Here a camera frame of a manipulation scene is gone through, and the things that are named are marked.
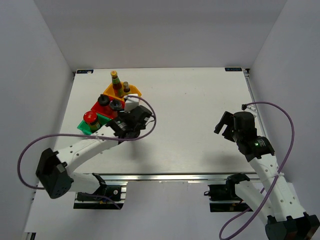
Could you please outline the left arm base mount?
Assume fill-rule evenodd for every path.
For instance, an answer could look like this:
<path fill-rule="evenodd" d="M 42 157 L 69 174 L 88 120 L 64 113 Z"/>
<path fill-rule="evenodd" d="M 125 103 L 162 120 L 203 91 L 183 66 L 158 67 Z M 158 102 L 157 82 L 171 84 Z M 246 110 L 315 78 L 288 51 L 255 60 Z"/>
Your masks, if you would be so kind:
<path fill-rule="evenodd" d="M 126 182 L 106 181 L 98 174 L 93 174 L 99 187 L 93 193 L 76 193 L 73 208 L 77 210 L 121 210 L 127 192 Z"/>

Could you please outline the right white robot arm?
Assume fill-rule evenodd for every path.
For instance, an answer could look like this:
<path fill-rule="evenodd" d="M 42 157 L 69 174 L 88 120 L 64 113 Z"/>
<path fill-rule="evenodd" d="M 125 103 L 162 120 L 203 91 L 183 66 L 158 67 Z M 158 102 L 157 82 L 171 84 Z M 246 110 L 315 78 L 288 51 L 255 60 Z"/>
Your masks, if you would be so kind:
<path fill-rule="evenodd" d="M 269 240 L 310 240 L 320 221 L 309 215 L 292 192 L 275 156 L 270 141 L 257 134 L 252 113 L 226 111 L 214 129 L 223 130 L 226 140 L 236 143 L 239 152 L 255 170 L 265 194 L 255 188 L 244 173 L 230 175 L 225 182 L 226 195 L 243 200 L 259 217 Z"/>

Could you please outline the red-lid sauce jar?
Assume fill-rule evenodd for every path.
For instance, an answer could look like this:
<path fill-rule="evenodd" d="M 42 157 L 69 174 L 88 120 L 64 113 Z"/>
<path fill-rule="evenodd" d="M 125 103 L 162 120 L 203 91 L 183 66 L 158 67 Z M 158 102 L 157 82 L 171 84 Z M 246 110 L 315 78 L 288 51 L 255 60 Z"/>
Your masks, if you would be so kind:
<path fill-rule="evenodd" d="M 94 111 L 87 111 L 83 115 L 83 120 L 89 126 L 89 129 L 92 133 L 98 131 L 101 128 L 98 115 Z"/>

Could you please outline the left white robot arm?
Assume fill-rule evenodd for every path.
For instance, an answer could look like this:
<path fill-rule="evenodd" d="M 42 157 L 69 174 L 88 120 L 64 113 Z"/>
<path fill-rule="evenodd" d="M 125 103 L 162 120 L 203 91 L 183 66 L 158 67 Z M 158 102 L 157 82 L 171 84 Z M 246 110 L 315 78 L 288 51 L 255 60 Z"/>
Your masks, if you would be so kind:
<path fill-rule="evenodd" d="M 51 199 L 67 192 L 89 194 L 99 200 L 105 196 L 107 184 L 97 173 L 77 173 L 75 170 L 103 151 L 124 141 L 136 140 L 146 128 L 152 112 L 139 105 L 130 112 L 123 110 L 96 132 L 66 148 L 53 151 L 45 149 L 36 169 L 36 176 Z"/>

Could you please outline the black-cap spice shaker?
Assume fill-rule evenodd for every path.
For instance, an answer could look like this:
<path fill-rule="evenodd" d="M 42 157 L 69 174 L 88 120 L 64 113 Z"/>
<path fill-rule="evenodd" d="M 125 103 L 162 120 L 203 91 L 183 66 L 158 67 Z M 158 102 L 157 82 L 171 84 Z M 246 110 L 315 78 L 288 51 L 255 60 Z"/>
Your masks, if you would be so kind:
<path fill-rule="evenodd" d="M 110 111 L 110 108 L 109 108 L 110 98 L 107 95 L 101 94 L 98 97 L 97 101 L 105 113 Z"/>
<path fill-rule="evenodd" d="M 118 111 L 122 109 L 122 103 L 117 99 L 113 99 L 110 101 L 109 107 L 111 109 L 113 118 L 115 118 L 118 116 Z"/>

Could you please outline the small yellow-label bottle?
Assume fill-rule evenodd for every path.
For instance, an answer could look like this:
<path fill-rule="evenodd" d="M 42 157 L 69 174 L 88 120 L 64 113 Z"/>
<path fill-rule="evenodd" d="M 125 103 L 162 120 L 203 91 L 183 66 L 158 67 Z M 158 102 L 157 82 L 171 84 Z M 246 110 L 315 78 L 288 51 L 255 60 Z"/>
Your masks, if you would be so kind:
<path fill-rule="evenodd" d="M 130 88 L 130 85 L 127 81 L 124 81 L 123 82 L 123 95 L 124 96 L 127 96 L 131 94 L 131 88 Z"/>

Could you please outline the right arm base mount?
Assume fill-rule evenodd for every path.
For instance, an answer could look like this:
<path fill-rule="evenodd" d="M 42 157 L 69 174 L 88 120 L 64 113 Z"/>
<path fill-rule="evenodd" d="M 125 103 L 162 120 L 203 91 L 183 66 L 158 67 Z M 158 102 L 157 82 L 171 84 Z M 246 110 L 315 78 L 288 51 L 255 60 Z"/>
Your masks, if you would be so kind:
<path fill-rule="evenodd" d="M 249 182 L 250 178 L 244 173 L 236 173 L 226 178 L 224 184 L 210 184 L 203 193 L 209 198 L 211 213 L 234 213 L 252 210 L 246 202 L 236 195 L 235 186 L 240 182 Z"/>

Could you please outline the red chili sauce bottle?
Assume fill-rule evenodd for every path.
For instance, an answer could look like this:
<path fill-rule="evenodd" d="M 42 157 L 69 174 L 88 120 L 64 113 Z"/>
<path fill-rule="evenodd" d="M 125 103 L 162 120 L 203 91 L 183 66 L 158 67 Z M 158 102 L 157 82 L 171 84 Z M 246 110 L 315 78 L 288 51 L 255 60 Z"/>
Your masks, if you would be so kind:
<path fill-rule="evenodd" d="M 115 96 L 118 98 L 122 98 L 124 96 L 123 85 L 118 77 L 117 71 L 115 70 L 111 71 L 110 75 L 111 75 L 111 81 L 112 81 L 112 88 Z"/>

